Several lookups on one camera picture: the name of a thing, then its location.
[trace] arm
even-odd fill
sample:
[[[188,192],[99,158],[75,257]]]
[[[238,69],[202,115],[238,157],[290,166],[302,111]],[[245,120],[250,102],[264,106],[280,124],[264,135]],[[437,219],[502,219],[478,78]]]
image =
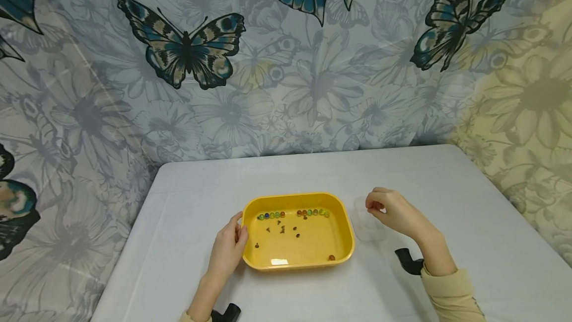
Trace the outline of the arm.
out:
[[[238,224],[241,217],[242,212],[233,216],[216,235],[207,273],[201,278],[191,306],[179,322],[211,321],[216,299],[241,261],[248,241],[247,228],[240,228]]]
[[[409,236],[419,246],[425,259],[423,286],[439,321],[485,322],[467,271],[457,268],[444,236],[415,206],[397,191],[381,187],[368,194],[365,206],[383,224]]]

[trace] floral pattern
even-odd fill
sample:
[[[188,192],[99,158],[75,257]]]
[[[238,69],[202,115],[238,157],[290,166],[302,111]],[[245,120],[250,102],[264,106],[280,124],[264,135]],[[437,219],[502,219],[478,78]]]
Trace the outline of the floral pattern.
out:
[[[327,0],[323,27],[279,0],[139,1],[189,32],[244,16],[227,85],[166,85],[116,0],[35,0],[43,36],[0,23],[26,60],[1,61],[0,144],[41,216],[0,261],[0,320],[87,321],[170,161],[456,144],[572,265],[572,0],[506,0],[443,73],[410,61],[434,0]]]

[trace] right hand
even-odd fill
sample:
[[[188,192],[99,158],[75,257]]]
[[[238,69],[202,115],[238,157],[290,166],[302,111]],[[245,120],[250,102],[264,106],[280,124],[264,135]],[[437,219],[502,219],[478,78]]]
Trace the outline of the right hand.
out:
[[[417,243],[430,233],[438,232],[425,215],[396,190],[373,188],[365,199],[365,207],[381,223],[409,236]]]

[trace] left hand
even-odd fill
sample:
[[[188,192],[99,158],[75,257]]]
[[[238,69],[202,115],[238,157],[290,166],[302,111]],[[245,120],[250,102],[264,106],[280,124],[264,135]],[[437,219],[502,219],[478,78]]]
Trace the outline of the left hand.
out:
[[[241,217],[238,212],[216,235],[206,273],[210,280],[225,284],[241,261],[248,241],[247,227],[238,224]]]

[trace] tabletop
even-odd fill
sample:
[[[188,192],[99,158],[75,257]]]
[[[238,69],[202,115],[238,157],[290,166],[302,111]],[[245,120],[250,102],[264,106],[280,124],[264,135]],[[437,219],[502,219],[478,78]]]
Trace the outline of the tabletop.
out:
[[[92,321],[177,321],[206,271],[216,232],[261,195],[327,191],[351,215],[376,186],[399,190],[447,238],[489,322],[570,321],[572,269],[463,152],[451,145],[302,154],[161,167]],[[334,268],[262,273],[244,263],[216,309],[244,322],[437,321],[394,250],[409,238],[356,238]]]

